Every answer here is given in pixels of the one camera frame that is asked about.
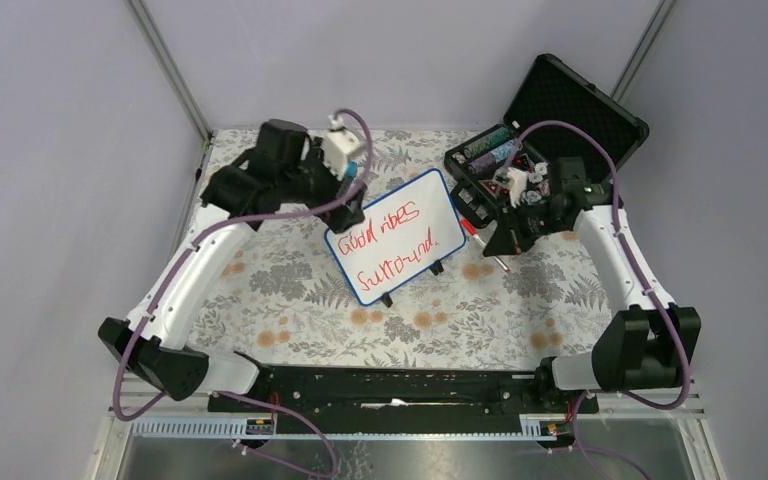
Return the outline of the white marker pen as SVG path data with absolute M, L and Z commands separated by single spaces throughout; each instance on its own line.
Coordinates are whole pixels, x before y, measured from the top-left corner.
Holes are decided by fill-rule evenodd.
M 487 247 L 487 242 L 484 239 L 481 238 L 479 233 L 478 233 L 477 237 L 471 237 L 469 234 L 468 234 L 468 236 L 470 237 L 471 240 L 473 240 L 476 244 L 478 244 L 482 249 L 485 249 Z M 492 259 L 502 269 L 503 272 L 505 272 L 505 273 L 510 273 L 511 272 L 510 267 L 499 256 L 492 256 Z

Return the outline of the blue framed whiteboard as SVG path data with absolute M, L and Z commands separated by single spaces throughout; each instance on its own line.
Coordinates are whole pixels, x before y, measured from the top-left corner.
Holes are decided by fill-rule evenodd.
M 351 292 L 370 306 L 467 243 L 443 172 L 429 169 L 367 204 L 365 219 L 324 240 Z

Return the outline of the red marker cap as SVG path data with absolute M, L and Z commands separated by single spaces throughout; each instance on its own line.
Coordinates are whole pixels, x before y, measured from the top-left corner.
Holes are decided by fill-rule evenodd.
M 460 223 L 462 227 L 465 229 L 465 231 L 471 236 L 471 237 L 477 237 L 478 233 L 475 227 L 472 225 L 471 222 L 469 222 L 466 218 L 462 218 L 460 220 Z

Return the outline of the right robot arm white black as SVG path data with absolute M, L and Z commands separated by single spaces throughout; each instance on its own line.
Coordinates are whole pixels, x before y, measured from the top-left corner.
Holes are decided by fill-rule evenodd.
M 557 412 L 573 391 L 629 392 L 677 387 L 686 396 L 689 364 L 701 329 L 648 267 L 632 235 L 618 188 L 587 178 L 568 157 L 532 171 L 503 168 L 495 177 L 497 227 L 486 256 L 523 253 L 546 235 L 572 231 L 595 266 L 612 319 L 592 349 L 542 362 L 535 402 Z

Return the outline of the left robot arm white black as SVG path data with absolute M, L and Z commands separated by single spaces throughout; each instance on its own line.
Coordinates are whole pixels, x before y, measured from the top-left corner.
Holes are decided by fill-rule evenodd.
M 250 148 L 210 176 L 190 230 L 159 278 L 125 318 L 107 318 L 98 329 L 118 362 L 115 409 L 128 373 L 159 399 L 231 392 L 245 410 L 267 404 L 271 387 L 254 361 L 188 341 L 207 294 L 264 223 L 313 217 L 342 233 L 363 221 L 374 165 L 370 129 L 349 109 L 335 111 L 329 122 L 314 135 L 294 122 L 267 120 Z

